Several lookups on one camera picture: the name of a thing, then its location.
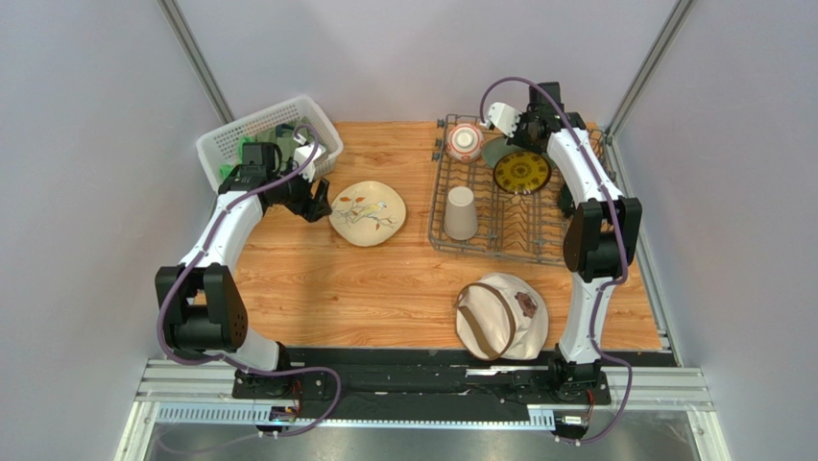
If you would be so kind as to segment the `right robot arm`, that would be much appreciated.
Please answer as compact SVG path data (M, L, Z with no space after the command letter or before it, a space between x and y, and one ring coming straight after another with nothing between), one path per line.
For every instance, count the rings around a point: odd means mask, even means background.
M513 140L540 149L554 162L573 205L563 242L565 266L572 275L570 308L548 364L550 393L572 401L601 383L605 316L615 286L627 278L634 260L642 206L607 175L585 123L578 113L565 112L558 83L530 87L529 104Z

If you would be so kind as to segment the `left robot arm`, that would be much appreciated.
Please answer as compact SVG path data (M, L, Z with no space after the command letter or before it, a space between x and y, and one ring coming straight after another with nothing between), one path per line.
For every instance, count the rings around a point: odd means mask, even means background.
M284 206L309 223L330 214L329 182L317 179L314 164L324 151L318 143L291 156L272 142L243 146L217 188L216 207L196 245L177 265L156 273L156 332L170 359L182 365L224 360L262 376L288 370L283 345L250 327L234 272L269 207Z

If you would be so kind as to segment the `yellow patterned black-rim plate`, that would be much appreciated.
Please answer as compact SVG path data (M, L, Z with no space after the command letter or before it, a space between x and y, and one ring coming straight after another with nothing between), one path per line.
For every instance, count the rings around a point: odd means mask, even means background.
M547 186L553 168L542 155L527 151L501 158L493 168L493 181L503 192L531 195Z

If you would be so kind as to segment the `light green flower plate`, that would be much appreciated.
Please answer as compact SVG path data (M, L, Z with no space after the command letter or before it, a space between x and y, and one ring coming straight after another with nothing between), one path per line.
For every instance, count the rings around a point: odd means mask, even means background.
M519 146L508 144L505 137L499 136L485 142L481 158L489 168L495 168L501 159L519 151L521 151Z

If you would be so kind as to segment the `cream bird plate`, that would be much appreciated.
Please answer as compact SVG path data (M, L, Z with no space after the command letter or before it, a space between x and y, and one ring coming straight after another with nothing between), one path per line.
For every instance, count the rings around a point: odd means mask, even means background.
M407 207L401 196L383 182L358 182L339 192L331 204L329 223L356 247L378 246L405 223Z

